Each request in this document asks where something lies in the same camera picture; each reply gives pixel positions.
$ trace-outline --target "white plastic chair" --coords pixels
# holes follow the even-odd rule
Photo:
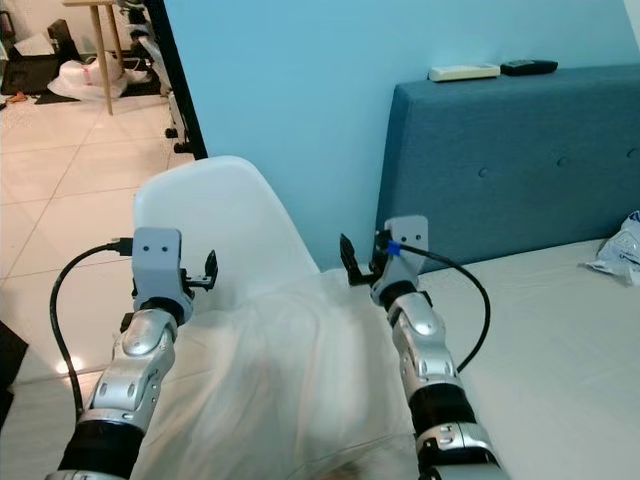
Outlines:
[[[231,309],[319,271],[269,184],[239,157],[199,160],[152,178],[136,194],[134,223],[179,229],[182,266],[191,274],[201,274],[216,251],[218,280],[206,294],[215,308]]]

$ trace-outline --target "white remote control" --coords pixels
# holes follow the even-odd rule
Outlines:
[[[433,67],[429,70],[429,80],[433,82],[451,82],[472,78],[491,78],[500,75],[500,67],[489,63],[482,65],[454,65],[451,67]]]

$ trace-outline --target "light blue wall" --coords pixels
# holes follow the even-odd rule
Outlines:
[[[430,65],[635,63],[623,0],[166,0],[210,155],[271,183],[322,268],[366,260],[393,87]]]

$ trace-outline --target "white plastic bag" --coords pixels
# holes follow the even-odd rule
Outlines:
[[[602,246],[596,261],[586,265],[640,286],[640,210],[627,217],[620,231]]]
[[[111,85],[111,97],[120,97],[127,88],[127,76],[120,64],[107,52],[107,73]],[[104,100],[102,74],[97,61],[84,65],[70,60],[60,66],[60,73],[47,87],[56,95],[78,100]]]

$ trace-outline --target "wooden table leg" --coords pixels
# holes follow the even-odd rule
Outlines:
[[[111,35],[113,35],[113,43],[116,46],[116,58],[120,63],[120,68],[124,72],[124,60],[122,60],[122,47],[120,46],[120,37],[118,37],[118,27],[116,27],[116,17],[113,15],[113,5],[105,5],[107,16],[109,17],[109,25],[111,26]]]
[[[102,27],[100,26],[100,13],[98,12],[97,5],[91,5],[89,8],[91,9],[91,20],[93,22],[93,29],[96,31],[98,65],[100,66],[100,74],[102,75],[102,88],[104,89],[104,96],[107,100],[107,111],[109,112],[109,115],[113,115],[113,109],[111,108],[111,86],[109,85],[107,59],[104,55],[104,40],[102,39]]]

